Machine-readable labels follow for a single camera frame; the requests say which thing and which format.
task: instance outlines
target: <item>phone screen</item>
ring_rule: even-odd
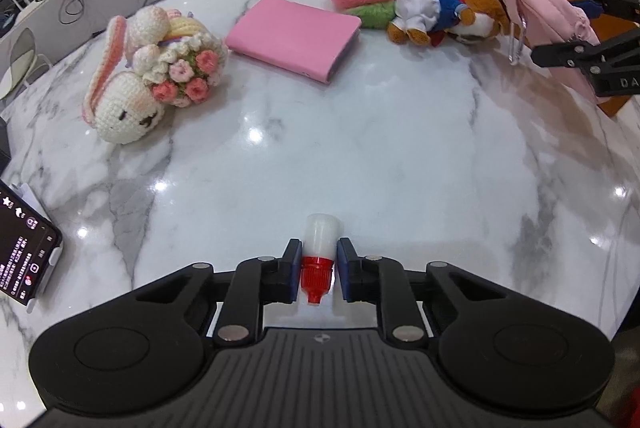
[[[0,181],[0,291],[27,305],[60,232]]]

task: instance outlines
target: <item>pink book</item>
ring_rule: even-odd
[[[226,37],[233,51],[328,83],[355,42],[360,18],[296,4],[260,0]]]

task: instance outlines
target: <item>white bottle with red cap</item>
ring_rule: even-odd
[[[320,305],[331,289],[340,222],[333,215],[313,214],[306,218],[302,245],[301,287],[309,305]]]

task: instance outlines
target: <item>red cap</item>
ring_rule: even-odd
[[[308,302],[319,305],[322,297],[331,289],[334,261],[315,256],[302,257],[302,290]]]

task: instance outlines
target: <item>white marble tabletop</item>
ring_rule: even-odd
[[[258,0],[166,0],[224,36]],[[328,0],[293,0],[330,8]],[[315,212],[361,255],[446,260],[612,336],[640,283],[640,114],[606,118],[504,42],[396,46],[363,31],[324,86],[241,56],[198,107],[114,146],[80,117],[98,38],[3,113],[13,160],[65,236],[31,315],[0,298],[0,425],[42,411],[27,369],[47,327],[187,264],[281,255]],[[337,296],[268,306],[268,324],[368,326]]]

